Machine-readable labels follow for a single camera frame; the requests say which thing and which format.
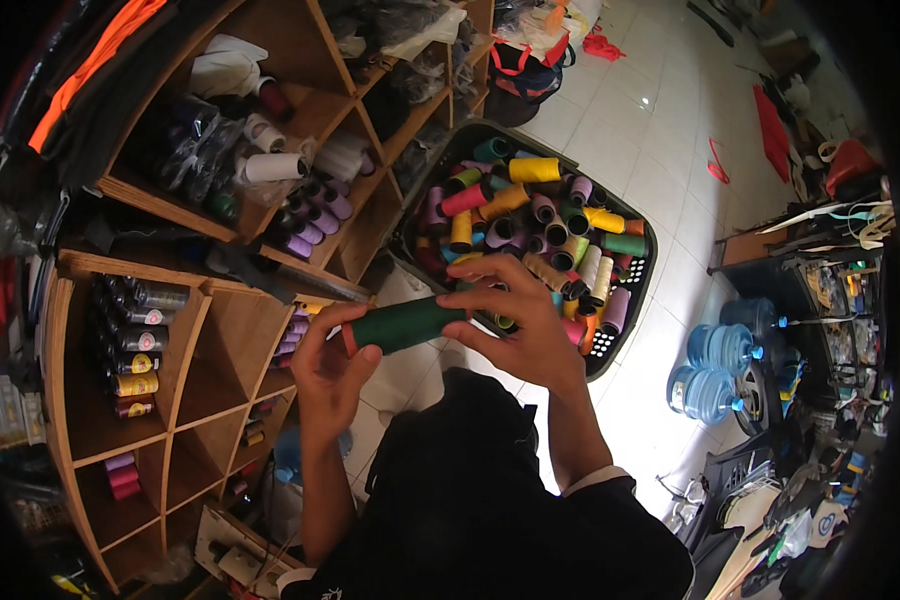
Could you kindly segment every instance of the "red thread spool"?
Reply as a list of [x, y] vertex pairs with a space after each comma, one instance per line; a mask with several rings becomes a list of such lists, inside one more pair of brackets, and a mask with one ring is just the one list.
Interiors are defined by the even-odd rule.
[[471, 185], [461, 192], [456, 192], [450, 198], [444, 199], [437, 207], [436, 212], [442, 213], [445, 217], [458, 215], [465, 210], [476, 209], [482, 207], [493, 198], [493, 190], [484, 181], [479, 185]]

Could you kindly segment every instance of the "green thread spool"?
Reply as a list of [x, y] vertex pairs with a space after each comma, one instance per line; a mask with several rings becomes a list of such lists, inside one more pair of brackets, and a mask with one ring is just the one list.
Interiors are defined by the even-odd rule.
[[647, 256], [647, 238], [619, 233], [604, 233], [600, 238], [600, 247], [620, 255], [633, 255], [636, 258]]
[[584, 235], [590, 231], [590, 221], [583, 210], [568, 201], [560, 203], [560, 218], [567, 226], [567, 231], [574, 235]]
[[476, 162], [494, 162], [511, 152], [510, 142], [503, 137], [492, 137], [473, 149]]
[[384, 355], [441, 337], [444, 327], [455, 321], [469, 321], [470, 311], [444, 308], [437, 297], [423, 297], [402, 304], [374, 308], [355, 320], [345, 322], [340, 334], [346, 353], [353, 358], [369, 344], [380, 347]]

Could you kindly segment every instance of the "yellow thread spool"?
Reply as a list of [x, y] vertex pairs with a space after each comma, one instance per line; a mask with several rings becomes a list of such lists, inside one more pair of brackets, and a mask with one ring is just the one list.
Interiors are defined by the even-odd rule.
[[509, 163], [510, 180], [515, 184], [543, 184], [561, 180], [558, 158], [514, 158]]
[[492, 221], [502, 214], [519, 209], [529, 201], [527, 187], [523, 183], [516, 183], [494, 194], [489, 204], [479, 208], [480, 216], [486, 221]]
[[453, 226], [450, 229], [450, 250], [462, 255], [470, 252], [470, 240], [473, 237], [473, 221], [470, 211], [458, 212], [453, 217]]
[[586, 215], [590, 225], [598, 230], [610, 232], [611, 234], [623, 234], [624, 229], [627, 228], [627, 221], [623, 217], [602, 208], [585, 206], [583, 214]]

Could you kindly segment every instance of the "white thread spool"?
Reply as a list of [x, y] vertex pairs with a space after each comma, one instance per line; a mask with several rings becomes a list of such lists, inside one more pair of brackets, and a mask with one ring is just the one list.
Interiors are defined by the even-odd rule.
[[590, 288], [591, 296], [594, 296], [592, 290], [597, 282], [597, 270], [600, 268], [600, 257], [600, 246], [588, 246], [586, 248], [586, 253], [583, 255], [583, 260], [579, 263], [579, 269], [576, 270], [579, 274], [579, 278], [583, 280], [583, 283], [586, 283], [586, 287]]
[[287, 143], [283, 133], [278, 131], [267, 117], [257, 112], [246, 117], [243, 137], [264, 152], [279, 152]]
[[307, 165], [303, 161], [303, 154], [253, 154], [246, 160], [243, 174], [252, 184], [299, 180], [307, 177]]

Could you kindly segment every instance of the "person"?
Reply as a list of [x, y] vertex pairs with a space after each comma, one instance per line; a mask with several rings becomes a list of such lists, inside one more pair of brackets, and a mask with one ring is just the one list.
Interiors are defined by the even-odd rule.
[[444, 371], [440, 402], [396, 414], [387, 427], [358, 517], [337, 437], [353, 421], [381, 350], [366, 345], [347, 361], [341, 336], [327, 342], [336, 326], [368, 310], [335, 304], [313, 318], [293, 357], [307, 568], [280, 578], [281, 599], [684, 598], [694, 577], [689, 554], [613, 463], [584, 358], [547, 288], [505, 254], [447, 274], [476, 287], [440, 296], [440, 306], [501, 314], [519, 326], [505, 339], [466, 321], [442, 333], [550, 391], [550, 457], [562, 494], [540, 480], [536, 406], [521, 407], [496, 379], [455, 366]]

